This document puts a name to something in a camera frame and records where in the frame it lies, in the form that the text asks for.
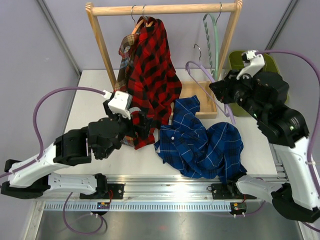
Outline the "lilac hanger of blue shirt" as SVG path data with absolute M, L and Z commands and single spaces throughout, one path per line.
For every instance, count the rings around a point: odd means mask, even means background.
M 216 101 L 214 100 L 214 98 L 205 90 L 204 87 L 202 87 L 200 85 L 200 83 L 191 75 L 191 69 L 190 69 L 190 64 L 194 64 L 196 65 L 205 75 L 206 77 L 208 78 L 209 82 L 210 83 L 214 83 L 215 82 L 215 79 L 209 74 L 209 72 L 203 67 L 203 65 L 201 64 L 201 56 L 202 56 L 202 52 L 201 52 L 201 48 L 199 47 L 198 44 L 194 44 L 193 45 L 193 48 L 198 48 L 198 51 L 199 51 L 199 63 L 195 62 L 195 61 L 188 61 L 186 64 L 185 64 L 185 70 L 187 71 L 188 75 L 194 80 L 194 82 L 204 91 L 204 93 L 206 94 L 207 97 L 209 97 L 215 104 L 216 104 Z M 228 104 L 224 104 L 224 109 L 222 109 L 219 105 L 218 105 L 218 108 L 222 111 L 222 113 L 225 115 L 226 118 L 230 118 L 231 120 L 231 123 L 233 125 L 236 124 L 236 120 L 235 120 L 235 117 L 232 113 L 232 110 L 230 108 L 230 106 Z

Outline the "mint green hanger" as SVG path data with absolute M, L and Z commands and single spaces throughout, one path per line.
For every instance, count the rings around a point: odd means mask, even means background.
M 212 13 L 207 12 L 204 14 L 202 18 L 208 51 L 208 63 L 210 67 L 210 73 L 215 80 L 219 79 L 218 71 L 220 63 L 219 31 L 217 23 L 222 13 L 222 3 L 220 2 L 219 5 L 219 14 L 217 17 L 215 17 Z M 209 28 L 209 23 L 207 21 L 208 18 L 210 18 L 211 20 L 213 33 L 211 33 L 210 31 L 211 29 Z

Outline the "blue plaid shirt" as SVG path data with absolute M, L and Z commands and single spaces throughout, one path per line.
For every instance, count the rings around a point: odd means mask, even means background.
M 214 179 L 226 184 L 247 170 L 241 163 L 244 143 L 238 129 L 228 122 L 205 128 L 196 117 L 200 101 L 196 96 L 175 101 L 170 125 L 162 125 L 155 152 L 163 163 L 193 179 Z

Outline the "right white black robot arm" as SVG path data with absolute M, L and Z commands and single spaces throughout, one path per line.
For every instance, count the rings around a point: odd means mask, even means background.
M 286 106 L 289 84 L 276 72 L 260 71 L 254 76 L 230 70 L 209 88 L 223 104 L 236 103 L 256 120 L 261 133 L 274 148 L 289 179 L 283 184 L 267 182 L 247 174 L 227 185 L 232 198 L 242 194 L 269 202 L 284 218 L 314 223 L 320 217 L 320 199 L 307 160 L 309 130 L 303 115 Z

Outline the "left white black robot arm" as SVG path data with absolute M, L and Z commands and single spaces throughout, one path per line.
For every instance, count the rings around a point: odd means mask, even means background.
M 107 177 L 93 175 L 57 174 L 61 169 L 89 164 L 92 159 L 108 158 L 122 146 L 125 136 L 149 134 L 152 119 L 138 112 L 137 120 L 120 114 L 90 122 L 88 126 L 69 130 L 59 136 L 41 157 L 33 156 L 25 161 L 9 159 L 5 163 L 4 176 L 8 178 L 0 187 L 5 196 L 29 200 L 45 193 L 78 193 L 81 199 L 104 199 L 111 196 Z

